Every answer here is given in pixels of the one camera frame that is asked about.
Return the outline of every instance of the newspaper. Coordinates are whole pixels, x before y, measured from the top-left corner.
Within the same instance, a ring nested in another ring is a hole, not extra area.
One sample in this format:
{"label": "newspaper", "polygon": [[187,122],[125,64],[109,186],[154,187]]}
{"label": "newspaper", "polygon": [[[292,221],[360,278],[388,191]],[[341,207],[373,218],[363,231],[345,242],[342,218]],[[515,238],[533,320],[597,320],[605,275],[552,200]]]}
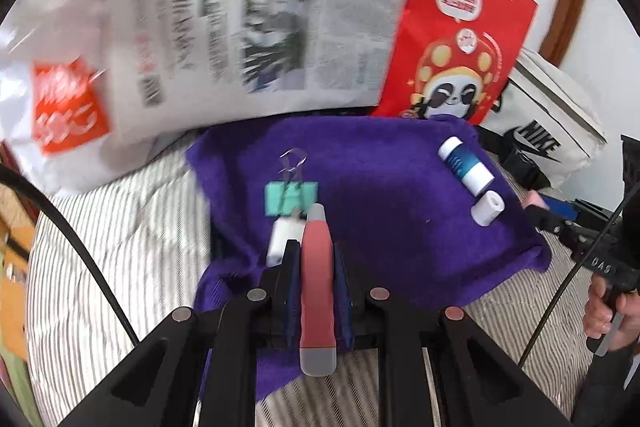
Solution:
{"label": "newspaper", "polygon": [[284,112],[375,105],[405,0],[113,0],[122,142]]}

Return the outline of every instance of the person's arm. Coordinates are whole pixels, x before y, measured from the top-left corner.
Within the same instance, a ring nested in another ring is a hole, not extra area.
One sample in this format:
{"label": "person's arm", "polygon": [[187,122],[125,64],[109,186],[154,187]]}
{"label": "person's arm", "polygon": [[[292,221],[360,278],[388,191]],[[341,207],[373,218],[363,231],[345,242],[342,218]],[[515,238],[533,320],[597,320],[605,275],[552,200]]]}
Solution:
{"label": "person's arm", "polygon": [[[610,328],[613,311],[602,299],[606,289],[603,278],[597,275],[591,278],[582,325],[587,336],[593,339],[599,339]],[[593,357],[576,400],[572,418],[575,427],[604,427],[638,420],[638,411],[632,409],[640,399],[636,396],[640,390],[638,378],[634,378],[626,391],[623,384],[640,335],[640,296],[621,295],[616,307],[625,318],[613,336],[609,352],[604,357]]]}

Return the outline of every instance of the blue label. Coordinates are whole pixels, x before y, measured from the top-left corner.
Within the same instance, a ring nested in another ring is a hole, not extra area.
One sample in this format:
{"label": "blue label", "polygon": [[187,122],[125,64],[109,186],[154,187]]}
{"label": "blue label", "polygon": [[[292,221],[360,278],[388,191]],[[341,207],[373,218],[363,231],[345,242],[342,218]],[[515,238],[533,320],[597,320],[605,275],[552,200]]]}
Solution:
{"label": "blue label", "polygon": [[444,160],[449,168],[459,179],[462,179],[471,170],[471,167],[480,163],[478,157],[473,154],[463,143],[451,151]]}

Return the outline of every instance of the red box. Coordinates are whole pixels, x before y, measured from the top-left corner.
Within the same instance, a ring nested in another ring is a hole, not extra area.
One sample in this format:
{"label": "red box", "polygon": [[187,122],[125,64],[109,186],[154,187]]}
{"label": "red box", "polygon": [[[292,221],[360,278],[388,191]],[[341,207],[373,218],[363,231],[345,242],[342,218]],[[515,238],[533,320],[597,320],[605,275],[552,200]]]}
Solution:
{"label": "red box", "polygon": [[513,67],[534,0],[407,0],[375,116],[482,121]]}

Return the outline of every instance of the purple towel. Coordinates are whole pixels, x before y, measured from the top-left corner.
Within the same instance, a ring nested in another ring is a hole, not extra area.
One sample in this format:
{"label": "purple towel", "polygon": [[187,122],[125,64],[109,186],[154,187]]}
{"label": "purple towel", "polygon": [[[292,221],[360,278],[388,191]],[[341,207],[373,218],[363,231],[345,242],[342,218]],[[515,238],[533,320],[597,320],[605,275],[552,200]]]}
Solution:
{"label": "purple towel", "polygon": [[[471,218],[474,197],[438,157],[450,136],[495,175],[490,188],[505,210],[486,228]],[[258,283],[274,221],[264,217],[264,186],[279,179],[280,155],[291,148],[306,152],[303,178],[318,182],[333,240],[347,243],[355,264],[416,306],[466,305],[517,271],[550,263],[545,241],[465,121],[262,118],[212,127],[187,153],[230,252],[202,276],[197,311]],[[298,362],[296,353],[260,357],[256,398],[299,375]]]}

